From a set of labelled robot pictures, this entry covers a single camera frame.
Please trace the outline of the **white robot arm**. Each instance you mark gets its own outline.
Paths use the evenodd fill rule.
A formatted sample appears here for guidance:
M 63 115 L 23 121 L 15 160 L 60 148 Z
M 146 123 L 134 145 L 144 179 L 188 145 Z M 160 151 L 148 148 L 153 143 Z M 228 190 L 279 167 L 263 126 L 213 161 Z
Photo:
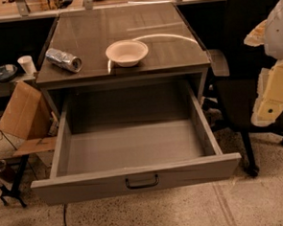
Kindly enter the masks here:
M 262 68 L 258 76 L 258 97 L 250 119 L 256 126 L 269 126 L 283 112 L 283 0 L 246 36 L 244 43 L 251 47 L 262 45 L 265 54 L 275 59 L 271 69 Z

